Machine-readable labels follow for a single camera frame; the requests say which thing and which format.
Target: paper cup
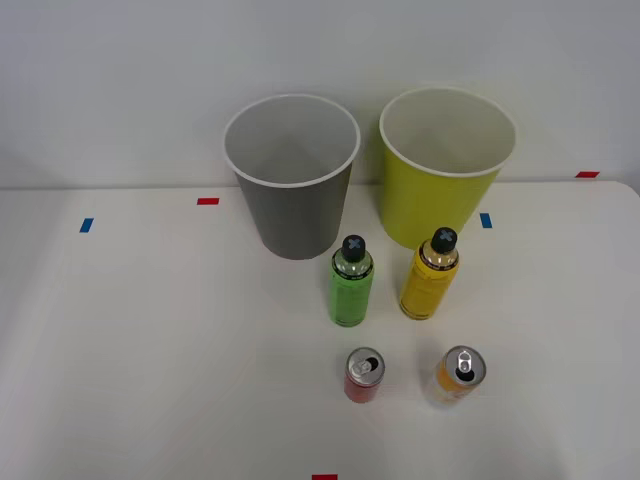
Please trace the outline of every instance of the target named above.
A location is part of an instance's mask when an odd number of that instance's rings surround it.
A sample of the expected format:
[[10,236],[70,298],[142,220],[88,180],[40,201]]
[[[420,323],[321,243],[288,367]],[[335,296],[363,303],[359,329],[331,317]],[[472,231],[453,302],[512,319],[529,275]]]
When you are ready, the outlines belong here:
[[269,250],[300,260],[333,244],[360,148],[347,110],[313,95],[269,97],[229,122],[224,147]]
[[516,142],[515,126],[500,107],[454,88],[394,98],[380,116],[380,134],[382,224],[411,249],[439,227],[462,230]]

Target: black bottle cap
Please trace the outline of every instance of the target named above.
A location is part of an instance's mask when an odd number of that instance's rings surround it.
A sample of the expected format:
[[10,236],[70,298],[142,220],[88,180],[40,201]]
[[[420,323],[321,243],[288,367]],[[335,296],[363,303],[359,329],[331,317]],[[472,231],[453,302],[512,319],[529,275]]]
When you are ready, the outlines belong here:
[[357,263],[364,258],[366,252],[364,238],[360,235],[349,235],[345,237],[340,250],[347,262]]
[[453,229],[449,227],[441,227],[433,234],[433,238],[431,239],[431,248],[444,255],[456,248],[457,241],[458,235],[456,235],[456,232],[454,232]]

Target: yellow paper cup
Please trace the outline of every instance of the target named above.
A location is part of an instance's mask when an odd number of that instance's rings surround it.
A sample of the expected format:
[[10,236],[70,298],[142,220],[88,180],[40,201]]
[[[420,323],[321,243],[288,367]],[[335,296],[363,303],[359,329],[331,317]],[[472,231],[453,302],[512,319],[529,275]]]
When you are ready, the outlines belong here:
[[385,144],[382,224],[415,249],[439,227],[459,232],[516,142],[490,100],[455,88],[405,92],[380,116]]

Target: gray paper cup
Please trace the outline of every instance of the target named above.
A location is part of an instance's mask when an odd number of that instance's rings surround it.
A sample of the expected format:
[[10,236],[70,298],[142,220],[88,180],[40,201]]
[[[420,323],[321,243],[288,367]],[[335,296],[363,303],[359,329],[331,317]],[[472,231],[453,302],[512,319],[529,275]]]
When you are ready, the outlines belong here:
[[269,97],[233,117],[224,148],[269,250],[301,260],[331,246],[360,148],[347,110],[313,95]]

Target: red can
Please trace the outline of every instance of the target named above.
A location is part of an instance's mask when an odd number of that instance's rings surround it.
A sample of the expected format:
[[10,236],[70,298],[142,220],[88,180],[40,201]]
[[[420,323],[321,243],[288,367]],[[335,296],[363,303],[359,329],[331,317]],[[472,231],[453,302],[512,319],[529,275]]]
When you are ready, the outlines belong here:
[[382,382],[384,370],[382,355],[373,348],[356,348],[347,358],[344,393],[353,402],[370,402]]

